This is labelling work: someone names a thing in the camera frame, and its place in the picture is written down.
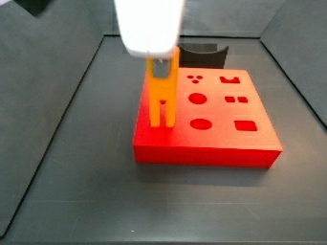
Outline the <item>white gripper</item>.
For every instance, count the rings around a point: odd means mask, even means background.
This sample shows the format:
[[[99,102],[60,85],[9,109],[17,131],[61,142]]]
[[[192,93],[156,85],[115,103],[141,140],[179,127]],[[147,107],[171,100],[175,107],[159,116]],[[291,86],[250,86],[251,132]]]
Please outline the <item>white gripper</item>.
[[[185,0],[113,0],[113,6],[129,54],[171,58],[180,33]]]

